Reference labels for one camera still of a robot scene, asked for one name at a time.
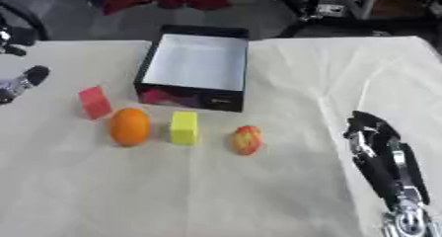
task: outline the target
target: metal frame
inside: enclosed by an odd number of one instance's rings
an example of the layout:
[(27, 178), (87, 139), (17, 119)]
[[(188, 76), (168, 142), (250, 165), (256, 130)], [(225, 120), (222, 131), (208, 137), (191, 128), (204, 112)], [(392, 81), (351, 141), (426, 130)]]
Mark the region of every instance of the metal frame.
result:
[(423, 17), (395, 18), (389, 20), (360, 20), (353, 15), (331, 17), (321, 10), (320, 0), (281, 0), (297, 17), (298, 21), (287, 27), (278, 38), (293, 38), (300, 31), (314, 25), (360, 32), (362, 36), (393, 36), (400, 31), (433, 33), (429, 40), (439, 42), (440, 19), (429, 10)]

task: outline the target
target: floor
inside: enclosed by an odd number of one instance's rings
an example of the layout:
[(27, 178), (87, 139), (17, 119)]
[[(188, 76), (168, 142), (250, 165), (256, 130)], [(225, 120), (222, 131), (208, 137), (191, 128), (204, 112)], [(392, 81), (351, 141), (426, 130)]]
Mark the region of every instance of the floor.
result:
[(86, 0), (18, 1), (43, 19), (54, 40), (151, 40), (164, 24), (241, 27), (250, 30), (252, 40), (260, 40), (278, 35), (295, 20), (284, 5), (274, 0), (211, 12), (140, 5), (109, 16)]

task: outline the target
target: table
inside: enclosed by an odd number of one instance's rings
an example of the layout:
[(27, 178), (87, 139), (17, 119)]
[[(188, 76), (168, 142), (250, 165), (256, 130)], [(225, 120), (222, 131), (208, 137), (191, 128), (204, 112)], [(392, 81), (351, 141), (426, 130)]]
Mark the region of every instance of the table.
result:
[[(136, 103), (131, 82), (148, 46), (53, 41), (25, 58), (0, 56), (1, 78), (36, 64), (52, 69), (0, 108), (0, 235), (379, 236), (383, 205), (341, 138), (356, 109), (403, 134), (441, 211), (442, 70), (423, 40), (251, 42), (245, 111), (198, 111), (194, 147), (168, 142), (178, 109)], [(96, 85), (115, 110), (149, 114), (149, 142), (120, 148), (106, 118), (85, 118), (76, 94)], [(244, 124), (263, 130), (265, 146), (251, 157), (226, 143)]]

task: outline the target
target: block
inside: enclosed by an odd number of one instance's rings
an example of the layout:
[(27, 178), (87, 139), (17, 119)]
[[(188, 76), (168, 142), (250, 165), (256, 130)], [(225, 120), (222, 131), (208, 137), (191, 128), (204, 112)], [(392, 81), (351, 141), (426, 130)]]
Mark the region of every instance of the block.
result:
[(195, 112), (174, 112), (170, 126), (171, 142), (194, 145), (198, 137), (198, 116)]
[(90, 119), (98, 119), (111, 113), (111, 104), (101, 87), (92, 87), (79, 94), (83, 110)]

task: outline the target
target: red cube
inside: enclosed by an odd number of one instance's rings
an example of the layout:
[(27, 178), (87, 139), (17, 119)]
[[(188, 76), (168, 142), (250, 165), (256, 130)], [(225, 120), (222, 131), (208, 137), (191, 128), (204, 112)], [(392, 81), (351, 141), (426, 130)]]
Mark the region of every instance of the red cube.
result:
[(101, 87), (86, 89), (78, 95), (89, 118), (98, 119), (111, 113), (111, 104)]

